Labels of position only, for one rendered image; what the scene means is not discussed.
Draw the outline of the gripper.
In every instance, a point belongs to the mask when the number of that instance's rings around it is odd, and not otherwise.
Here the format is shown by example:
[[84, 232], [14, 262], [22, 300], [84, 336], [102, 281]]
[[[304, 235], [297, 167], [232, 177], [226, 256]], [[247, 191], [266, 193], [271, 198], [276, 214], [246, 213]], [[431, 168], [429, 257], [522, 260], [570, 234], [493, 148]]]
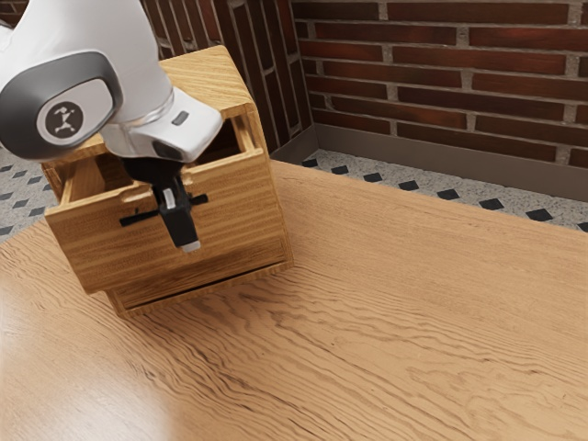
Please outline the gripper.
[[192, 219], [192, 204], [178, 176], [181, 162], [161, 158], [122, 158], [126, 173], [136, 181], [153, 186], [159, 214], [176, 248], [191, 253], [201, 247]]

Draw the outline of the wooden drawer with black handle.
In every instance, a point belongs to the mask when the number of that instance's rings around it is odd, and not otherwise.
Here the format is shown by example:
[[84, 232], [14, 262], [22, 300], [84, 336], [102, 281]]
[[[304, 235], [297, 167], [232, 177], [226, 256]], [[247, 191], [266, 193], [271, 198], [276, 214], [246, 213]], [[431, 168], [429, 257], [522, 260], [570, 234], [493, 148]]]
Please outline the wooden drawer with black handle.
[[174, 246], [150, 185], [133, 181], [102, 147], [67, 165], [46, 219], [88, 293], [122, 290], [126, 303], [201, 286], [290, 259], [288, 236], [256, 112], [227, 122], [235, 141], [182, 170], [200, 247]]

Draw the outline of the wooden cabinet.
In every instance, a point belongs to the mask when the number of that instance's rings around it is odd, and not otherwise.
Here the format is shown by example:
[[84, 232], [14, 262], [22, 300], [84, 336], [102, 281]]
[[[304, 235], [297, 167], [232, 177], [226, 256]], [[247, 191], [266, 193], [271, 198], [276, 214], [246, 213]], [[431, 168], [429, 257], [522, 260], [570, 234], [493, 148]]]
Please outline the wooden cabinet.
[[[258, 115], [256, 105], [226, 48], [216, 46], [202, 51], [182, 55], [163, 62], [163, 68], [170, 76], [174, 85], [203, 103], [216, 108], [222, 115], [228, 131], [227, 122], [233, 116], [254, 111]], [[212, 149], [215, 153], [227, 153], [234, 141], [229, 142], [223, 150]], [[67, 165], [87, 156], [95, 156], [97, 148], [102, 147], [110, 153], [99, 137], [88, 140], [77, 152], [71, 153], [61, 160], [46, 162], [43, 172], [58, 199], [62, 197], [62, 183], [67, 173]], [[140, 315], [155, 309], [178, 303], [197, 295], [209, 293], [221, 288], [227, 288], [246, 281], [264, 277], [291, 267], [293, 263], [292, 250], [289, 243], [290, 259], [281, 264], [275, 264], [246, 273], [234, 274], [225, 278], [197, 287], [180, 291], [153, 293], [139, 304], [128, 304], [122, 290], [101, 290], [107, 297], [116, 314], [122, 318]]]

